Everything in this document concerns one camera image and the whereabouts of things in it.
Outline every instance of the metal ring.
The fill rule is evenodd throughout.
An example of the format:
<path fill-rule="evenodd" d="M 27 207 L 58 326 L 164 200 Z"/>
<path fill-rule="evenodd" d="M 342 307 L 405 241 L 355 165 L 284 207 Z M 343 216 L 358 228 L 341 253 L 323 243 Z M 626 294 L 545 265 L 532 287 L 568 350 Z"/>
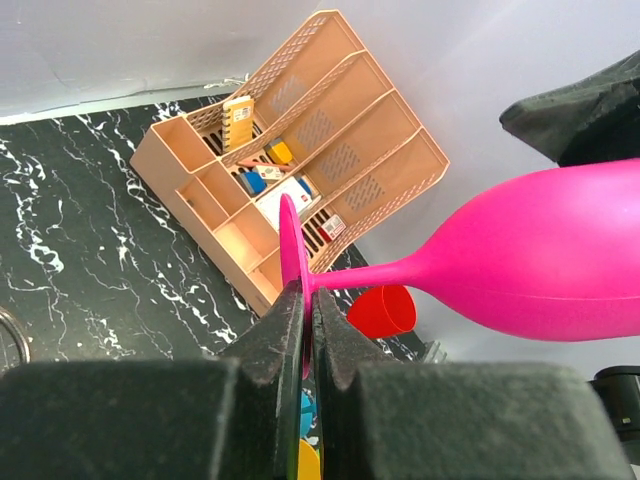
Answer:
<path fill-rule="evenodd" d="M 7 329 L 15 342 L 20 363 L 29 363 L 31 361 L 31 347 L 27 334 L 18 320 L 2 307 L 0 307 L 0 325 Z"/>

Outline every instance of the spiral notebook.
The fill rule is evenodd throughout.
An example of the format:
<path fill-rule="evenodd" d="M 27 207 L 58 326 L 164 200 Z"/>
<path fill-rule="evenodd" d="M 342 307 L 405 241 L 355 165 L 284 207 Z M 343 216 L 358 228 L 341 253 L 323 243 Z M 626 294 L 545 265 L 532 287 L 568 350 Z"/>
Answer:
<path fill-rule="evenodd" d="M 222 104 L 222 146 L 225 153 L 251 141 L 253 107 L 254 100 L 250 95 Z"/>

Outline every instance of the white wall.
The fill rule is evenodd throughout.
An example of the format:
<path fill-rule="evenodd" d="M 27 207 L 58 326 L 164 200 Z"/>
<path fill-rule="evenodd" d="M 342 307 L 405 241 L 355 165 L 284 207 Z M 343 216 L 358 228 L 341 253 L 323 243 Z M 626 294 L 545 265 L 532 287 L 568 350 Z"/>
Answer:
<path fill-rule="evenodd" d="M 451 160 L 438 187 L 358 242 L 372 263 L 412 252 L 483 190 L 552 166 L 501 129 L 504 109 L 640 48 L 635 0 L 389 0 L 371 10 L 347 0 L 325 4 L 343 9 Z M 561 362 L 587 377 L 640 363 L 640 338 L 527 341 L 478 326 L 422 292 L 415 299 L 420 336 L 441 340 L 453 359 Z"/>
<path fill-rule="evenodd" d="M 416 249 L 473 195 L 551 166 L 502 131 L 498 116 L 512 102 L 640 47 L 636 0 L 5 0 L 0 116 L 242 76 L 314 9 L 333 7 L 452 162 L 438 187 L 359 242 L 374 263 Z M 453 358 L 558 361 L 586 376 L 640 362 L 640 339 L 530 342 L 479 327 L 425 294 L 416 300 L 420 335 L 440 339 Z"/>

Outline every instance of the marble table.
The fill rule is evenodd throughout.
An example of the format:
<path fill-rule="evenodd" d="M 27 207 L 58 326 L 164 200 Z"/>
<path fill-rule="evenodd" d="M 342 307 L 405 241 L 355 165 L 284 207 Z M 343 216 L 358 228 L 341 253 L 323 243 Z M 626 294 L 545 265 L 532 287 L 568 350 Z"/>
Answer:
<path fill-rule="evenodd" d="M 34 361 L 210 356 L 258 320 L 129 167 L 152 123 L 216 100 L 0 127 L 0 305 Z M 361 265 L 351 247 L 335 267 Z M 358 293 L 336 291 L 340 308 Z M 413 333 L 378 343 L 424 352 Z M 0 371 L 16 362 L 0 332 Z"/>

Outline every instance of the peach plastic organizer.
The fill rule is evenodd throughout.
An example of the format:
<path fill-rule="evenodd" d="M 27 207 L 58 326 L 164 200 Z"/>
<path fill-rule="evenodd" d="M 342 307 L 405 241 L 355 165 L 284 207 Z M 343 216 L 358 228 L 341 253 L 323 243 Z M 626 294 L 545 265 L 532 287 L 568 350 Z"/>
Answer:
<path fill-rule="evenodd" d="M 229 98 L 255 99 L 253 140 L 223 154 L 222 103 L 151 126 L 131 164 L 259 314 L 282 290 L 278 233 L 234 178 L 281 138 L 321 200 L 302 213 L 312 272 L 437 183 L 449 161 L 336 10 L 311 16 Z M 318 229 L 338 214 L 346 230 Z"/>

